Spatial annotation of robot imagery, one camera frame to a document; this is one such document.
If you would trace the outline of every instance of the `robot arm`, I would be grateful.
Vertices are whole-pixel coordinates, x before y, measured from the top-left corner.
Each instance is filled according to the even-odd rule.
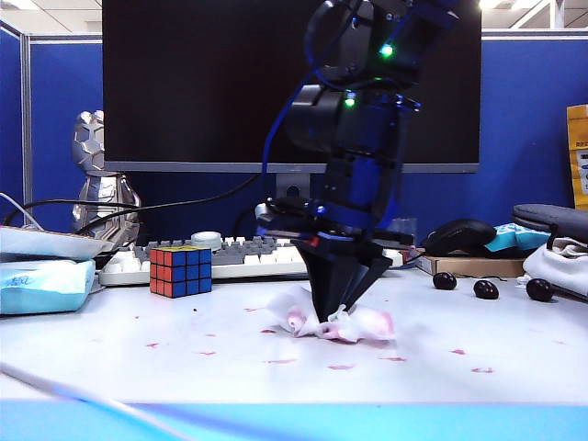
[[[458,17],[457,0],[357,0],[335,67],[317,72],[286,119],[300,148],[329,153],[319,198],[268,200],[257,212],[261,232],[296,238],[319,320],[348,309],[390,266],[377,239],[394,215],[408,117],[419,104],[401,94],[418,83],[426,51]]]

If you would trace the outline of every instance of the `black computer mouse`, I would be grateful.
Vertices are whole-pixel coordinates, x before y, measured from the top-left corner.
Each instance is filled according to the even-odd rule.
[[[435,228],[421,246],[427,254],[436,257],[448,255],[452,251],[476,250],[490,242],[496,230],[488,223],[475,219],[457,219]]]

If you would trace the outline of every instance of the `gray cushion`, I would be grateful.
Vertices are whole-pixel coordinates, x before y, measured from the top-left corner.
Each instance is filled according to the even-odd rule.
[[[588,243],[588,211],[555,205],[522,204],[513,207],[513,221],[540,232],[549,232],[551,225],[557,225],[559,237]]]

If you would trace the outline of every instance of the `cardboard box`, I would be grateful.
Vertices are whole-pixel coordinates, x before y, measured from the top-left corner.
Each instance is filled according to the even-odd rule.
[[[575,207],[588,210],[588,105],[568,107],[568,142]]]
[[[424,255],[416,261],[416,266],[431,275],[448,272],[456,277],[519,277],[525,273],[523,262],[525,262],[523,258],[486,259],[484,257],[432,257]]]

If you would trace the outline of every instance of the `keyboard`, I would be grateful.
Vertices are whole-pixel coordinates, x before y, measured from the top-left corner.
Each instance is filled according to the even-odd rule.
[[[190,239],[149,242],[147,246],[123,248],[117,251],[98,274],[100,285],[148,285],[149,252],[159,246],[192,244]],[[397,250],[386,249],[386,257],[394,266],[402,265]],[[255,236],[224,238],[221,248],[212,253],[212,278],[304,276],[306,266],[298,249],[289,239]]]

